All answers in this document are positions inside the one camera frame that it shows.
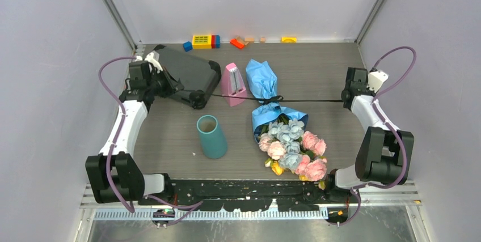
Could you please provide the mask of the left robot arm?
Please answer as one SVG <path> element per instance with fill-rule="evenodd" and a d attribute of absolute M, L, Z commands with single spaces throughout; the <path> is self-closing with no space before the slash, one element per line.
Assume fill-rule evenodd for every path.
<path fill-rule="evenodd" d="M 112 131 L 99 153 L 86 159 L 85 167 L 97 203 L 122 203 L 133 211 L 133 202 L 149 195 L 161 205 L 173 200 L 166 174 L 144 175 L 133 158 L 142 123 L 156 97 L 170 97 L 183 86 L 153 57 L 130 58 L 128 77 L 121 94 L 115 94 L 102 77 L 102 86 L 118 104 Z"/>

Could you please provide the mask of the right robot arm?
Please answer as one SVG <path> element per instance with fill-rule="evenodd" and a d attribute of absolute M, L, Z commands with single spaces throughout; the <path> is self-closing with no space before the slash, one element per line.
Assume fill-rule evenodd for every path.
<path fill-rule="evenodd" d="M 339 202 L 351 196 L 351 189 L 374 186 L 387 189 L 403 185 L 414 147 L 414 135 L 400 130 L 389 120 L 375 99 L 375 88 L 369 81 L 386 80 L 380 70 L 350 67 L 345 87 L 341 92 L 343 107 L 359 120 L 365 132 L 355 163 L 347 168 L 335 169 L 326 178 L 324 196 L 330 202 Z"/>

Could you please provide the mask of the black ribbon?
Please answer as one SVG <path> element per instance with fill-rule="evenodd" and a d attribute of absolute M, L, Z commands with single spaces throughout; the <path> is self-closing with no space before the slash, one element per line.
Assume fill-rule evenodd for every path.
<path fill-rule="evenodd" d="M 336 100 L 286 100 L 283 96 L 277 95 L 274 97 L 271 97 L 269 99 L 264 99 L 264 98 L 256 98 L 256 97 L 238 97 L 238 96 L 229 96 L 229 95 L 218 95 L 218 94 L 211 94 L 211 96 L 216 96 L 216 97 L 223 97 L 223 98 L 233 98 L 233 99 L 244 99 L 244 100 L 253 100 L 253 101 L 258 101 L 262 105 L 267 105 L 269 103 L 342 103 L 343 101 L 340 99 Z"/>

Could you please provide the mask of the blue flower bouquet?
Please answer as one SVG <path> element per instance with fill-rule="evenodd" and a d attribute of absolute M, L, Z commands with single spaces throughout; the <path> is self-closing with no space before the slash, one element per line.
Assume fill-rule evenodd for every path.
<path fill-rule="evenodd" d="M 277 93 L 277 76 L 268 62 L 250 60 L 246 67 L 249 89 L 256 98 L 269 99 Z M 265 166 L 276 175 L 292 173 L 301 181 L 326 188 L 327 145 L 324 139 L 306 130 L 308 115 L 280 103 L 260 104 L 252 111 L 252 127 L 259 149 L 268 158 Z"/>

